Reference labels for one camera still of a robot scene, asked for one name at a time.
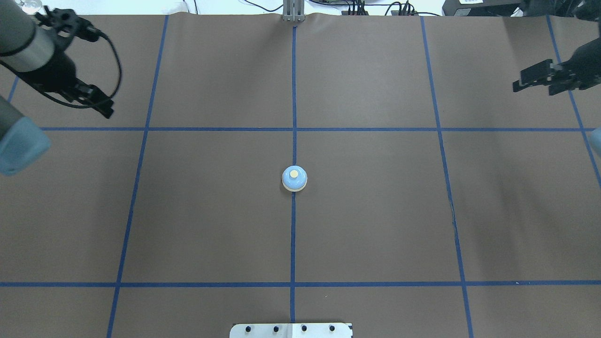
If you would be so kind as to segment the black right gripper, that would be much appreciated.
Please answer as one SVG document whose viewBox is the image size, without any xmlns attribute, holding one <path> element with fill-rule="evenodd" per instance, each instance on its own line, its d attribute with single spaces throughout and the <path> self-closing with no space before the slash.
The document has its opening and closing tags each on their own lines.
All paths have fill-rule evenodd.
<svg viewBox="0 0 601 338">
<path fill-rule="evenodd" d="M 565 91 L 586 90 L 601 81 L 601 38 L 578 47 L 571 58 L 559 64 L 546 59 L 519 71 L 512 83 L 513 92 L 532 86 L 548 86 L 549 95 Z"/>
</svg>

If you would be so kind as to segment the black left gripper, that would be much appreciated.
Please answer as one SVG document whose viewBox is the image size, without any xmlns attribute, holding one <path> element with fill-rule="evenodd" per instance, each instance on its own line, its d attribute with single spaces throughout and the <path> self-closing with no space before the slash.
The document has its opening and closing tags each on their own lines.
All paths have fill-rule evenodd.
<svg viewBox="0 0 601 338">
<path fill-rule="evenodd" d="M 62 95 L 69 102 L 77 100 L 104 118 L 111 118 L 114 101 L 98 86 L 77 79 L 74 62 L 56 47 L 28 47 L 19 52 L 19 77 L 39 92 Z"/>
</svg>

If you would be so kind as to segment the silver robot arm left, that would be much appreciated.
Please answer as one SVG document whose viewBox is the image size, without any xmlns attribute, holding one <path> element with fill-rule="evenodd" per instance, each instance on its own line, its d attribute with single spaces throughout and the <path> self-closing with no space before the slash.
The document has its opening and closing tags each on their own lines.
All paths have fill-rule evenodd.
<svg viewBox="0 0 601 338">
<path fill-rule="evenodd" d="M 114 113 L 114 97 L 123 81 L 123 66 L 113 41 L 73 9 L 50 9 L 28 14 L 22 3 L 1 2 L 1 66 L 53 103 L 71 109 L 92 109 L 104 118 Z M 104 40 L 117 66 L 116 85 L 110 94 L 77 77 L 77 66 L 67 55 L 73 41 Z M 36 123 L 17 109 L 11 98 L 1 98 L 0 171 L 14 176 L 51 148 L 51 140 Z"/>
</svg>

